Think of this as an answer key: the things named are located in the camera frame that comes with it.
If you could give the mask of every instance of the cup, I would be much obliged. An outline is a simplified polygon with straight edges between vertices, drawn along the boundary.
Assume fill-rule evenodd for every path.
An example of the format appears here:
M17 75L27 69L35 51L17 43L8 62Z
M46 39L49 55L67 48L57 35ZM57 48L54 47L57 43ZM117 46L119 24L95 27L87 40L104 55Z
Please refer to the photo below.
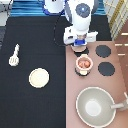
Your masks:
M93 61L87 54L82 54L76 60L75 71L81 76L86 76L90 73L93 67Z

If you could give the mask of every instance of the white spoon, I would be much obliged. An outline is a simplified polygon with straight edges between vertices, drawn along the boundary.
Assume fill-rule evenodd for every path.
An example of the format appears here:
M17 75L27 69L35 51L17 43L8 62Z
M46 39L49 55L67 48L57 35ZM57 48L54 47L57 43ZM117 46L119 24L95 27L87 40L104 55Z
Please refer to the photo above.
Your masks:
M19 45L17 44L16 47L15 47L15 51L14 51L13 56L11 56L9 58L9 64L11 66L17 66L18 63L19 63L19 58L17 57L18 56L18 51L19 51Z

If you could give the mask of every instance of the small cup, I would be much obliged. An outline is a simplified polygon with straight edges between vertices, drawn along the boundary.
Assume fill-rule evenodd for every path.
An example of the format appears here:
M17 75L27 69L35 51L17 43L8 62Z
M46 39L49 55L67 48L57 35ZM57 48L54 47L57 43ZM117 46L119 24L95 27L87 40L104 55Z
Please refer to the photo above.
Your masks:
M80 61L88 61L89 66L82 68L79 65ZM87 54L82 54L80 57L77 58L76 67L75 67L77 74L79 74L81 76L86 76L91 71L92 67L93 67L93 61L90 57L88 57Z

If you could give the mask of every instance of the white device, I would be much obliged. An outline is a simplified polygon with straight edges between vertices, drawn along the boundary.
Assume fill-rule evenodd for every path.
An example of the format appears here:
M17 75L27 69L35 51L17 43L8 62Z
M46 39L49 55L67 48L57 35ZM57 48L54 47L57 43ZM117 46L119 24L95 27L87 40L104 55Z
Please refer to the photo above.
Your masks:
M44 8L51 14L60 13L64 9L64 0L45 0Z
M64 43L74 46L96 41L98 32L89 32L91 14L98 8L98 0L69 0L65 4L65 17L72 26L65 28Z
M14 51L13 56L11 56L9 58L9 64L11 66L17 66L18 65L18 63L19 63L19 58L17 57L18 56L18 52L19 52L19 45L17 44L16 47L15 47L15 51Z

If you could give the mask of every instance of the black table surface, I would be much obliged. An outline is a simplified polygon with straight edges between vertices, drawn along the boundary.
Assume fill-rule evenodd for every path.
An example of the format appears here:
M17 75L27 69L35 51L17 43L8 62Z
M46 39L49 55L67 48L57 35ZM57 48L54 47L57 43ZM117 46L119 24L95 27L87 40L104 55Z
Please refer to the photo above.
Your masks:
M53 41L57 17L10 17L0 51L0 128L66 128L65 47ZM57 43L70 24L61 17ZM20 63L11 67L9 57L20 45ZM49 72L44 88L34 88L29 74L36 68Z

